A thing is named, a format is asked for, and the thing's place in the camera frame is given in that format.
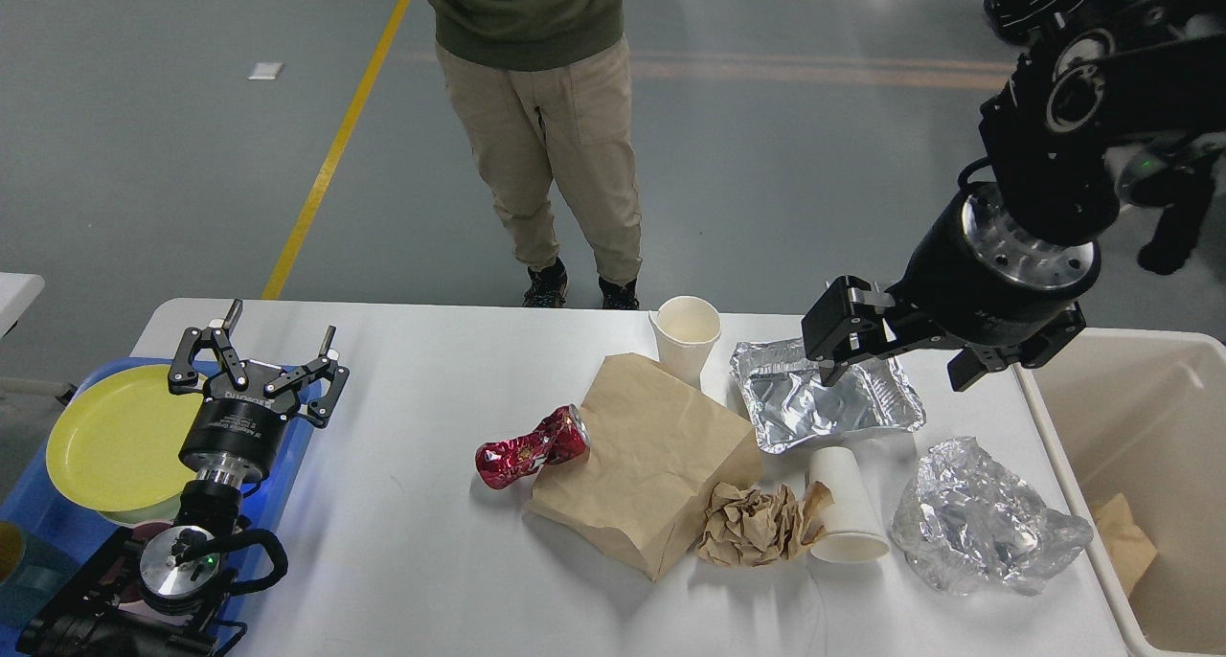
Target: paper cup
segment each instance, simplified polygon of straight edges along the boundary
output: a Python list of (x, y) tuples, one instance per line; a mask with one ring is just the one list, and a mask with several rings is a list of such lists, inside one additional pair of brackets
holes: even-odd
[(26, 628), (76, 570), (67, 554), (0, 521), (0, 624)]
[(691, 387), (700, 387), (702, 365), (720, 338), (720, 314), (707, 300), (679, 295), (647, 315), (656, 332), (660, 364)]
[(823, 561), (859, 564), (890, 552), (881, 518), (868, 499), (856, 455), (842, 446), (819, 449), (809, 456), (808, 482), (830, 488), (834, 504), (818, 514), (825, 528), (809, 550)]

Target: aluminum foil tray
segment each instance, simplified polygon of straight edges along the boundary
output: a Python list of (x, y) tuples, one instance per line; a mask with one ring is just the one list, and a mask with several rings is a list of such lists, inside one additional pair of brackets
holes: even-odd
[(883, 434), (913, 433), (923, 404), (893, 358), (853, 365), (832, 387), (821, 386), (804, 340), (741, 342), (732, 352), (758, 447), (782, 454), (797, 444), (826, 446)]

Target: white table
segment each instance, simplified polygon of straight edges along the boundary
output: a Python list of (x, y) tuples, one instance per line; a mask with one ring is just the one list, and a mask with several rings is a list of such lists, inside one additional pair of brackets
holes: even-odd
[(38, 273), (0, 272), (0, 337), (17, 324), (21, 314), (43, 291), (43, 277)]
[[(0, 337), (17, 324), (18, 317), (43, 292), (43, 277), (38, 273), (0, 272)], [(45, 382), (38, 379), (0, 378), (0, 392), (37, 393), (56, 396), (60, 403), (67, 404), (76, 386), (66, 382)]]
[[(184, 326), (228, 300), (162, 304), (132, 352), (169, 357)], [(531, 483), (492, 492), (477, 446), (524, 434), (579, 403), (604, 355), (655, 357), (646, 313), (249, 300), (233, 333), (243, 357), (302, 363), (325, 326), (352, 379), (315, 435), (278, 534), (289, 575), (248, 607), (237, 655), (1124, 655), (1083, 555), (1038, 597), (945, 597), (893, 549), (879, 563), (810, 556), (720, 569), (687, 555), (660, 582), (524, 509)], [(702, 376), (744, 411), (727, 359), (739, 340), (799, 335), (799, 317), (725, 315)], [(1016, 379), (949, 390), (950, 354), (902, 363), (928, 424), (855, 446), (890, 521), (917, 452), (976, 435), (1067, 511)], [(766, 457), (769, 483), (799, 485), (803, 455)]]

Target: trash bin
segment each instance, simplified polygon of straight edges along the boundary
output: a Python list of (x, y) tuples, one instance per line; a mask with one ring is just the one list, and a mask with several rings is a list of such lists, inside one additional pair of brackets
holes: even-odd
[(1123, 493), (1157, 548), (1130, 598), (1101, 541), (1087, 549), (1130, 652), (1226, 655), (1226, 348), (1086, 330), (1018, 375), (1072, 511)]

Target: white paper cup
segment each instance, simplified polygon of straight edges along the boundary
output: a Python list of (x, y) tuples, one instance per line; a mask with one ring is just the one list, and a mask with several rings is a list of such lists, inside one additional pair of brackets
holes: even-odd
[(660, 364), (691, 387), (700, 387), (702, 365), (720, 338), (720, 314), (707, 300), (678, 295), (647, 315), (656, 332)]
[(819, 449), (809, 456), (808, 482), (830, 488), (834, 504), (818, 514), (825, 528), (809, 550), (823, 561), (859, 564), (890, 552), (881, 518), (868, 499), (856, 455), (842, 446)]

